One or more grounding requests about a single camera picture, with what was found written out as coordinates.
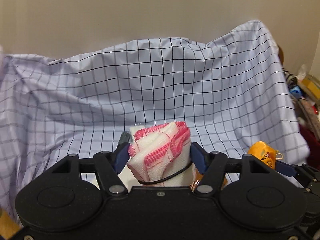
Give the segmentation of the pink white cloth roll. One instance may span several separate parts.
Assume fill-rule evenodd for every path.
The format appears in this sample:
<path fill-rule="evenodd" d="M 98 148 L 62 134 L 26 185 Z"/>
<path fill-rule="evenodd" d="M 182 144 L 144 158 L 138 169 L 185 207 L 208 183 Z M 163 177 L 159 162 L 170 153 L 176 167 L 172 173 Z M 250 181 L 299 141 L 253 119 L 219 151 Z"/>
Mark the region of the pink white cloth roll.
<path fill-rule="evenodd" d="M 190 157 L 190 129 L 184 121 L 131 127 L 127 163 L 143 186 L 189 186 L 196 178 Z"/>

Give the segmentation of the white phone box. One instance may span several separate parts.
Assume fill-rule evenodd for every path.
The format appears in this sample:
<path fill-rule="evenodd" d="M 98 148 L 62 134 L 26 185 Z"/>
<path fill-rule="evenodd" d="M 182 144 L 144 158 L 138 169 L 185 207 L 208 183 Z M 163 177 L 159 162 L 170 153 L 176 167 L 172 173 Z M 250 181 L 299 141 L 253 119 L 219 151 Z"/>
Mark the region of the white phone box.
<path fill-rule="evenodd" d="M 131 142 L 130 142 L 130 146 L 131 146 L 133 144 L 134 134 L 138 130 L 141 130 L 143 128 L 145 128 L 145 124 L 137 123 L 134 126 L 127 127 L 127 129 L 125 129 L 124 127 L 120 129 L 120 127 L 116 126 L 116 127 L 108 128 L 107 130 L 103 131 L 101 145 L 97 153 L 101 154 L 106 159 L 107 163 L 110 165 L 112 171 L 115 174 L 116 172 L 113 169 L 113 152 L 118 147 L 118 141 L 120 139 L 121 134 L 124 131 L 129 132 L 131 134 Z M 116 175 L 119 177 L 119 180 L 121 181 L 122 184 L 124 184 L 124 187 L 126 187 L 128 191 L 130 191 L 133 186 L 140 186 L 140 183 L 134 177 L 134 175 L 128 168 L 127 164 L 122 170 L 122 172 Z"/>

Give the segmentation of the clutter at right edge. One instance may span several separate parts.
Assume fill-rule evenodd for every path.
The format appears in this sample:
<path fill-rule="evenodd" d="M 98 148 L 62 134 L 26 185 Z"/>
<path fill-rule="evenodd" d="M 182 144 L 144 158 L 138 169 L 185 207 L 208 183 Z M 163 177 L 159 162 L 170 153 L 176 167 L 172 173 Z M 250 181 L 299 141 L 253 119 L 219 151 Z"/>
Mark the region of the clutter at right edge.
<path fill-rule="evenodd" d="M 306 91 L 298 84 L 298 79 L 283 67 L 284 53 L 280 47 L 278 49 L 278 57 L 293 100 L 298 122 L 301 126 L 309 129 L 316 140 L 319 141 L 319 111 L 317 105 L 308 98 Z"/>

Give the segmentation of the brown leather wallet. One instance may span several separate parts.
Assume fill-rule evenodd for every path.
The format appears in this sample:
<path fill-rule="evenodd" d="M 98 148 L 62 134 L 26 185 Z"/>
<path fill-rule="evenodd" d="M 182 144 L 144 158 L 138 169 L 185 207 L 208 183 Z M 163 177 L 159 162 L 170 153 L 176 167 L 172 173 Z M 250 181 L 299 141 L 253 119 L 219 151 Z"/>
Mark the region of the brown leather wallet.
<path fill-rule="evenodd" d="M 196 169 L 196 177 L 195 177 L 195 180 L 190 184 L 190 188 L 191 188 L 191 191 L 192 191 L 192 192 L 195 191 L 195 189 L 196 189 L 197 186 L 199 185 L 202 177 L 203 177 L 203 175 L 201 175 L 201 174 L 199 173 L 199 171 Z M 222 184 L 221 188 L 223 189 L 227 184 L 228 184 L 228 180 L 227 180 L 226 178 L 224 178 L 223 184 Z"/>

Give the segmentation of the checkered lavender sheet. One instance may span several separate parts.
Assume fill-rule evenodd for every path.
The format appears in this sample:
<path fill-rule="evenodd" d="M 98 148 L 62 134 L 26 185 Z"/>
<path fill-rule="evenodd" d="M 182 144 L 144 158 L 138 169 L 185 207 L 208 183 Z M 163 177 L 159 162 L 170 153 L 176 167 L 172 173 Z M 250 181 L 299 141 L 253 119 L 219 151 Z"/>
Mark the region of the checkered lavender sheet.
<path fill-rule="evenodd" d="M 134 40 L 67 59 L 1 57 L 1 208 L 65 156 L 113 150 L 123 131 L 185 121 L 192 141 L 239 158 L 257 141 L 285 162 L 309 155 L 263 22 L 209 43 Z"/>

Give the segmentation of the dark grey bottle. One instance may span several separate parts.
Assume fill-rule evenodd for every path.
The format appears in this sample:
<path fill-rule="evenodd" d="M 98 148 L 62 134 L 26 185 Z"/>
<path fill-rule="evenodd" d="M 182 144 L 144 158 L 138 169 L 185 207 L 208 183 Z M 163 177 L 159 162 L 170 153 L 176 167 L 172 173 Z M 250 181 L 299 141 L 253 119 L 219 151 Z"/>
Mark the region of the dark grey bottle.
<path fill-rule="evenodd" d="M 131 142 L 131 134 L 129 132 L 124 131 L 121 134 L 120 139 L 118 141 L 118 148 L 122 150 L 126 147 L 129 147 L 130 142 Z"/>

